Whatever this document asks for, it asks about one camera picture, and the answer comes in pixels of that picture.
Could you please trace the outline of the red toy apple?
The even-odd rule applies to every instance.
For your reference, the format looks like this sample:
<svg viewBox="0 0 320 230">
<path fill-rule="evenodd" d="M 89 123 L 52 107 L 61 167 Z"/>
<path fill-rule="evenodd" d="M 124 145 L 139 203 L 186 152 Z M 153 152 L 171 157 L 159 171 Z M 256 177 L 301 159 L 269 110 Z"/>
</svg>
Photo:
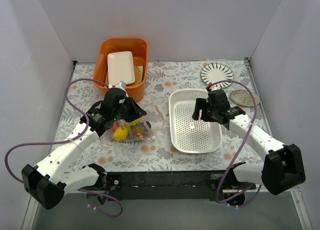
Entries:
<svg viewBox="0 0 320 230">
<path fill-rule="evenodd" d="M 110 130 L 114 133 L 119 126 L 120 126 L 120 125 L 119 125 L 118 122 L 114 122 L 114 124 L 113 124 L 113 126 L 110 128 Z"/>
</svg>

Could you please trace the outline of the clear zip top bag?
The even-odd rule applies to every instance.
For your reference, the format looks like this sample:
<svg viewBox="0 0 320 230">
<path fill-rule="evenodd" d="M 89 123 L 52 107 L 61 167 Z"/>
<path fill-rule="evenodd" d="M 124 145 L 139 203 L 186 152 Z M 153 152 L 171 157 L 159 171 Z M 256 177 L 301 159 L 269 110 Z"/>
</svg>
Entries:
<svg viewBox="0 0 320 230">
<path fill-rule="evenodd" d="M 117 120 L 113 124 L 112 128 L 103 134 L 103 137 L 107 140 L 120 143 L 133 143 L 140 141 L 154 142 L 157 135 L 156 132 L 161 131 L 165 127 L 166 121 L 156 103 L 146 104 L 144 108 L 147 109 L 147 115 L 131 122 Z M 156 116 L 161 120 L 161 124 L 155 127 L 152 126 L 152 123 L 155 122 L 151 116 L 153 110 L 156 112 Z"/>
</svg>

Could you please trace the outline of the brown toy kiwi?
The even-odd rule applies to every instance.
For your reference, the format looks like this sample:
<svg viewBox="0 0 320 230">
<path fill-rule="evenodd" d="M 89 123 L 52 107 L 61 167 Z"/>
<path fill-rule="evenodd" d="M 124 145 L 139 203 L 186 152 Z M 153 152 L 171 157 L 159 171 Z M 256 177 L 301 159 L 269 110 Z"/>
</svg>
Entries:
<svg viewBox="0 0 320 230">
<path fill-rule="evenodd" d="M 146 130 L 142 126 L 137 126 L 133 129 L 133 134 L 137 138 L 144 139 L 146 137 Z"/>
</svg>

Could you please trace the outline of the yellow toy mango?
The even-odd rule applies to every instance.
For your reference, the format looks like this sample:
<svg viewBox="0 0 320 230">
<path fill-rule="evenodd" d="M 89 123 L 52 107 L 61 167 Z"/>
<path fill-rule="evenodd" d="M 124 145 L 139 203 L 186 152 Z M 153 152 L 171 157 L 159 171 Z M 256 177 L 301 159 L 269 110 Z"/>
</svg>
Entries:
<svg viewBox="0 0 320 230">
<path fill-rule="evenodd" d="M 117 127 L 113 133 L 113 138 L 117 141 L 123 141 L 129 135 L 129 129 L 127 127 Z"/>
</svg>

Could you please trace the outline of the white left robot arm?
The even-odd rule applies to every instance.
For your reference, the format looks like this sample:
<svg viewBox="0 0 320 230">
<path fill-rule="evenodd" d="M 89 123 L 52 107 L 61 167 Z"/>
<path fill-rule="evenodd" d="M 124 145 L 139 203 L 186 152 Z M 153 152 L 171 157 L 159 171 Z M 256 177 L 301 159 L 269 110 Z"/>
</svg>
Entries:
<svg viewBox="0 0 320 230">
<path fill-rule="evenodd" d="M 147 113 L 131 95 L 121 88 L 112 88 L 83 115 L 67 143 L 58 146 L 35 166 L 26 165 L 22 171 L 25 190 L 45 209 L 55 207 L 64 195 L 83 187 L 101 190 L 106 186 L 106 171 L 97 164 L 67 173 L 66 169 L 84 150 L 111 129 L 114 122 L 132 122 Z"/>
</svg>

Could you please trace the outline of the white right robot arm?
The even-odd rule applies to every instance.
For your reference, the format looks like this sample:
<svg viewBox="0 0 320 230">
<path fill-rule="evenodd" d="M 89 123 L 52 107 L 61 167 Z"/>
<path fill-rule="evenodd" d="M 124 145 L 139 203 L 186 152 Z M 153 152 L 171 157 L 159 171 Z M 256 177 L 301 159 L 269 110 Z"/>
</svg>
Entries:
<svg viewBox="0 0 320 230">
<path fill-rule="evenodd" d="M 225 126 L 261 157 L 262 167 L 233 164 L 226 176 L 230 188 L 237 189 L 248 182 L 263 185 L 271 194 L 278 195 L 306 181 L 300 148 L 286 145 L 255 126 L 242 109 L 230 106 L 223 90 L 209 91 L 207 98 L 196 99 L 192 118 Z"/>
</svg>

